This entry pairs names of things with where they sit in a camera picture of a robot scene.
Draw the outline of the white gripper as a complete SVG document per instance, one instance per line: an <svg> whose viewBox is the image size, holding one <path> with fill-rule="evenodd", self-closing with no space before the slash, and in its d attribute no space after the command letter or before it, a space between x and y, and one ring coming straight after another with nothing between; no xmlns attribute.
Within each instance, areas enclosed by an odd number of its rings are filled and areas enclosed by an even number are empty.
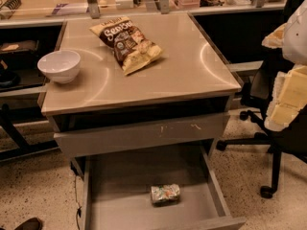
<svg viewBox="0 0 307 230"><path fill-rule="evenodd" d="M262 45L270 49L282 48L283 57L295 63L288 73L277 73L266 113L265 128L281 131L307 104L307 0L286 24L267 35Z"/></svg>

